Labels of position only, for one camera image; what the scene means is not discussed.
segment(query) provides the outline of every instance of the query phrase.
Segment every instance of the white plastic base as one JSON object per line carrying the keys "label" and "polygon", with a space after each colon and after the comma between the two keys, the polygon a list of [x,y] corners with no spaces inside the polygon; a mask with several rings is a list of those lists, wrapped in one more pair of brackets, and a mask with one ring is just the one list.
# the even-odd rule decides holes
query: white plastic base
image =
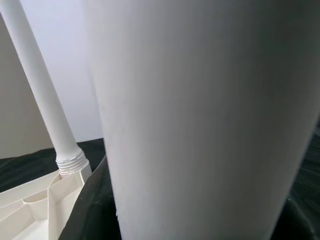
{"label": "white plastic base", "polygon": [[89,163],[69,175],[52,172],[0,193],[2,240],[57,240],[91,174]]}

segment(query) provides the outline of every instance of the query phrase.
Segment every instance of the white wall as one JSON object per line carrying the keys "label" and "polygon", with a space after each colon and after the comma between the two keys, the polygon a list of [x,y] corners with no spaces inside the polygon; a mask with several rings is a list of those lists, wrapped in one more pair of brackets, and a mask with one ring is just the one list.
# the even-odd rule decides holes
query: white wall
{"label": "white wall", "polygon": [[77,142],[103,136],[80,0],[21,0]]}
{"label": "white wall", "polygon": [[52,148],[52,143],[0,15],[0,159]]}

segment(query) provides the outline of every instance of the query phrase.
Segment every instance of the black fabric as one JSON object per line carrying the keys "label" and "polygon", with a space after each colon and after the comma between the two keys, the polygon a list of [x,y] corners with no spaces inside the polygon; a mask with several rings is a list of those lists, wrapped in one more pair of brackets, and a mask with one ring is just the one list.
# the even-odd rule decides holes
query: black fabric
{"label": "black fabric", "polygon": [[[94,170],[105,155],[103,140],[82,142],[79,146],[84,150]],[[53,149],[2,159],[0,190],[7,190],[56,169]],[[319,236],[320,137],[314,135],[271,240],[319,240]],[[85,239],[121,239],[105,158],[85,183],[59,238]]]}
{"label": "black fabric", "polygon": [[107,159],[86,181],[59,240],[120,240]]}
{"label": "black fabric", "polygon": [[[106,154],[104,140],[96,139],[78,143],[90,162],[91,169],[96,169]],[[58,170],[56,152],[53,148],[43,149],[31,154],[0,160],[0,193],[31,180]]]}

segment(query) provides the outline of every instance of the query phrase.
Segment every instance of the plastic rod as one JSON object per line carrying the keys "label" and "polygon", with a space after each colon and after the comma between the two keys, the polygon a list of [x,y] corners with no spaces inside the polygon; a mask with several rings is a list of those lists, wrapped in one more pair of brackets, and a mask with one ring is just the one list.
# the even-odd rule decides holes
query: plastic rod
{"label": "plastic rod", "polygon": [[83,168],[88,160],[71,132],[21,2],[2,0],[0,12],[56,151],[60,173]]}

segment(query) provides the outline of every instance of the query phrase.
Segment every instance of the white plastic tube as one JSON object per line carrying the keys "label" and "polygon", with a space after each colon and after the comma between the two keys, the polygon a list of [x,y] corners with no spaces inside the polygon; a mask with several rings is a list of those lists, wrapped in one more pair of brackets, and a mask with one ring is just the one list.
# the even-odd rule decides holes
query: white plastic tube
{"label": "white plastic tube", "polygon": [[69,174],[89,166],[71,132],[20,1],[0,1],[0,12],[56,151],[60,173]]}
{"label": "white plastic tube", "polygon": [[90,0],[124,240],[268,240],[320,111],[320,6]]}

